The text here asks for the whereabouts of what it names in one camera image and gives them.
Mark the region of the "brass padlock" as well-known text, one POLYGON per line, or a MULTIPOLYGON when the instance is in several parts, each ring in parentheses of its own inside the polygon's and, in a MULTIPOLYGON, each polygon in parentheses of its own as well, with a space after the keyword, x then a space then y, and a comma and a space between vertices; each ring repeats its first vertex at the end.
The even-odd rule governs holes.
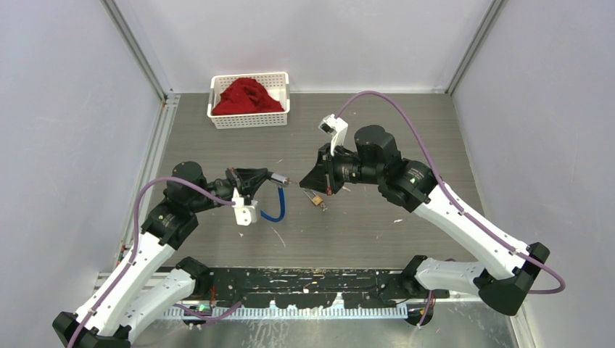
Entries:
POLYGON ((312 190, 303 191, 306 197, 313 203, 313 205, 320 207, 323 204, 323 199, 312 190))

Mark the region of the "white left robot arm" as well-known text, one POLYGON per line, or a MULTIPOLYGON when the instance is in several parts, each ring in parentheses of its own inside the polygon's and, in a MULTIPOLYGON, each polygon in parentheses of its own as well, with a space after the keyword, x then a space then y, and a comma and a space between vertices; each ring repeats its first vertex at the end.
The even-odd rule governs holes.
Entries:
POLYGON ((205 298, 212 288, 210 269, 192 257, 181 260, 166 279, 143 292, 149 279, 198 226, 197 213, 230 207, 238 225, 250 225, 259 216, 255 193, 274 177, 266 168, 229 168, 224 178, 207 181, 196 162, 181 162, 168 177, 150 181, 138 193, 134 213, 143 195, 156 183, 166 183, 163 200, 141 222, 133 218, 133 245, 102 286, 75 312, 61 312, 52 327, 65 347, 130 347, 164 311, 182 299, 205 298))

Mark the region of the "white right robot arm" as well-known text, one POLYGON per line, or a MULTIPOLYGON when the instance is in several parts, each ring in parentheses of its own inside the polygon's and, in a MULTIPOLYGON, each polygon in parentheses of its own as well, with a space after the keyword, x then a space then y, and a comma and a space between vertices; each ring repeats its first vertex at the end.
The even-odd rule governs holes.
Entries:
POLYGON ((481 215, 472 217, 474 209, 448 185, 439 185, 430 167, 404 158, 394 136, 380 125, 355 133, 355 151, 342 145, 347 126, 321 123, 319 128, 331 140, 318 150, 301 188, 331 196, 347 183, 373 184, 389 203, 434 224, 475 256, 476 262, 414 256, 400 276, 407 295, 452 290, 476 295, 500 314, 517 314, 540 273, 537 263, 550 254, 546 246, 525 244, 481 215))

